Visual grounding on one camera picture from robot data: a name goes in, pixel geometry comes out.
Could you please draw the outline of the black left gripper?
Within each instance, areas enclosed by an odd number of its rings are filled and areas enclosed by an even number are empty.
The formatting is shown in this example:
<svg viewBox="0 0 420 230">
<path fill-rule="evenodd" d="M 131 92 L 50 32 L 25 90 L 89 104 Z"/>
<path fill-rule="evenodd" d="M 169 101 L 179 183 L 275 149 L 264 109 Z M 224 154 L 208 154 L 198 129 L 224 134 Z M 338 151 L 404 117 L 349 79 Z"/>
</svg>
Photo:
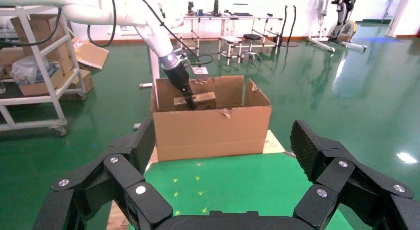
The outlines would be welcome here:
<svg viewBox="0 0 420 230">
<path fill-rule="evenodd" d="M 189 73 L 184 64 L 180 62 L 178 66 L 172 69 L 164 69 L 164 72 L 170 83 L 182 93 L 188 108 L 196 110 L 197 105 L 194 102 L 193 92 L 189 85 Z"/>
</svg>

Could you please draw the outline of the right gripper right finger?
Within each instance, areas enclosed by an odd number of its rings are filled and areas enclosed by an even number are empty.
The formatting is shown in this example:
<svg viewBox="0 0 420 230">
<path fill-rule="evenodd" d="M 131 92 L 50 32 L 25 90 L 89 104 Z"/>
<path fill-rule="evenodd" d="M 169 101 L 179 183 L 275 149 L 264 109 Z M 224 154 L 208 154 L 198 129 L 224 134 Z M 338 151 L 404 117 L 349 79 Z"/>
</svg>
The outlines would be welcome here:
<svg viewBox="0 0 420 230">
<path fill-rule="evenodd" d="M 419 229 L 420 203 L 408 186 L 362 164 L 339 141 L 315 134 L 303 120 L 294 121 L 290 143 L 312 183 L 294 218 L 323 230 L 345 205 L 373 230 Z"/>
</svg>

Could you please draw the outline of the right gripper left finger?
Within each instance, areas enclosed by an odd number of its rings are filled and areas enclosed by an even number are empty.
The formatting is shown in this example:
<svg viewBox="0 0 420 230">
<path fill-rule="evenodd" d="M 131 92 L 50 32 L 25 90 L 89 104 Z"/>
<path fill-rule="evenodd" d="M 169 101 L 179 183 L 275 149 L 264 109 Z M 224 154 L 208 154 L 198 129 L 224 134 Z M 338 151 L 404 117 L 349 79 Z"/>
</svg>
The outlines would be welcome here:
<svg viewBox="0 0 420 230">
<path fill-rule="evenodd" d="M 173 216 L 170 204 L 144 173 L 155 147 L 153 119 L 116 138 L 93 161 L 55 180 L 33 225 L 35 230 L 84 230 L 113 201 L 137 230 L 155 230 Z"/>
</svg>

